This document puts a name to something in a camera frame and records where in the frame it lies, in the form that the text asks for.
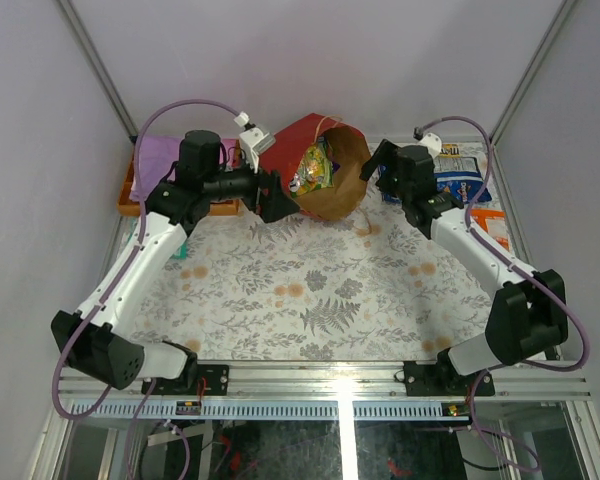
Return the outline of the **red brown paper bag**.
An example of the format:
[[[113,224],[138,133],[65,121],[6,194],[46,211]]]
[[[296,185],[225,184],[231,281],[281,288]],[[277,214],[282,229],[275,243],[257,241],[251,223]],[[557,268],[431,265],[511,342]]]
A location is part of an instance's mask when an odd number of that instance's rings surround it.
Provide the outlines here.
[[[310,113],[274,135],[260,167],[278,176],[275,185],[300,213],[340,221],[361,204],[360,178],[371,158],[364,134],[338,116]]]

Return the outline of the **yellow M&M candy packet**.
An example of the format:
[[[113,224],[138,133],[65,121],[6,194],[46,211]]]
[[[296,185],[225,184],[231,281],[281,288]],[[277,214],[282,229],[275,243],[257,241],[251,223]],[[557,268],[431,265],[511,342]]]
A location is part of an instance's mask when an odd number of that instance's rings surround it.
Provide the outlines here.
[[[445,143],[441,147],[440,151],[441,157],[460,157],[461,151],[460,147],[456,143]]]

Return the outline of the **blue Doritos chip bag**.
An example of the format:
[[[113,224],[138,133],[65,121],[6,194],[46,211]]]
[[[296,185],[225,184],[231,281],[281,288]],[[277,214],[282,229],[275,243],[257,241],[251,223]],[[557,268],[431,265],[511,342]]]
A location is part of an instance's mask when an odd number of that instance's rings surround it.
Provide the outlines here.
[[[434,177],[439,192],[451,193],[463,204],[468,204],[480,189],[485,185],[476,157],[438,156],[433,159]],[[397,173],[397,165],[379,165],[379,177],[376,186],[381,193],[382,201],[399,205],[401,200],[386,189],[381,189],[380,179],[390,177],[389,173]],[[478,196],[478,203],[490,202],[491,193],[485,187]]]

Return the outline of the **orange snack packet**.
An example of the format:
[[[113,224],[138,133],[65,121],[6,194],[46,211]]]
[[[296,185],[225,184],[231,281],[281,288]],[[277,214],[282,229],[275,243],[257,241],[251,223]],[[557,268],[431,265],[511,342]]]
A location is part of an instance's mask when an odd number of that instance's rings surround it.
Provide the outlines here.
[[[509,235],[506,226],[505,213],[499,210],[473,209],[472,219],[498,244],[507,251],[510,250]]]

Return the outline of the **teal red snack packet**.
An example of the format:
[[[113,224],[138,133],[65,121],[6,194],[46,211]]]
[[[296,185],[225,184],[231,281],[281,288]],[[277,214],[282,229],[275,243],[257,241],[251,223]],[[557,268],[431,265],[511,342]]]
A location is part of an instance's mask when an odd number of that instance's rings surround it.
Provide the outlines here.
[[[187,258],[187,243],[184,242],[171,256],[172,259],[182,260]]]

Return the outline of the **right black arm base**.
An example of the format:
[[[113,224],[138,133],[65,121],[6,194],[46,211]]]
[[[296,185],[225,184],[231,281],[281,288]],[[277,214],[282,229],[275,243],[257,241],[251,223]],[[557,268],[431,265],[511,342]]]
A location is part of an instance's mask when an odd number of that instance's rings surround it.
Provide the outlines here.
[[[460,375],[452,366],[449,358],[449,348],[437,354],[434,363],[404,361],[402,364],[403,378],[394,375],[394,380],[405,386],[406,395],[410,397],[467,397],[474,385],[477,385],[477,397],[492,397],[495,388],[492,381],[476,382],[478,373]]]

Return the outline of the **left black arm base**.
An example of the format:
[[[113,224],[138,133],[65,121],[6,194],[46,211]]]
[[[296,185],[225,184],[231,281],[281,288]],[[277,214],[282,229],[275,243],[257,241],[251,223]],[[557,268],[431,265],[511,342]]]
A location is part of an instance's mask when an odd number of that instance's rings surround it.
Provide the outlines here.
[[[146,345],[144,354],[138,377],[156,381],[153,395],[227,395],[230,367],[226,364],[200,364],[196,352],[168,341]]]

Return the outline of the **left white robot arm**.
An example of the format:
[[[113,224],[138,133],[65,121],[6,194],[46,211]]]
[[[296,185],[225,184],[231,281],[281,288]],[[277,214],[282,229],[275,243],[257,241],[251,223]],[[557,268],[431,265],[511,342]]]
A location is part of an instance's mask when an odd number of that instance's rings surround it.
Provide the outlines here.
[[[221,162],[226,150],[216,133],[186,133],[177,160],[148,195],[122,255],[75,312],[60,311],[53,318],[61,367],[116,390],[145,378],[181,395],[197,387],[195,352],[170,341],[141,344],[132,338],[131,323],[155,276],[213,204],[238,199],[265,223],[298,212],[279,173],[260,167],[261,154],[274,143],[273,135],[256,126],[243,131],[239,144],[245,159],[229,170]]]

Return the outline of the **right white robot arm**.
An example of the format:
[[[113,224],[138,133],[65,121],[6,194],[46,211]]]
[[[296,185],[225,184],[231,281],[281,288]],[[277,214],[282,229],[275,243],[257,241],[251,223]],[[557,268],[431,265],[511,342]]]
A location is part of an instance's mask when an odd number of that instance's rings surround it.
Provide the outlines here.
[[[472,374],[524,362],[568,338],[565,288],[553,270],[537,271],[466,219],[463,203],[438,190],[434,156],[439,139],[398,146],[384,139],[360,177],[379,175],[377,188],[401,203],[407,222],[452,254],[478,281],[492,304],[483,333],[438,358],[438,387],[458,394]]]

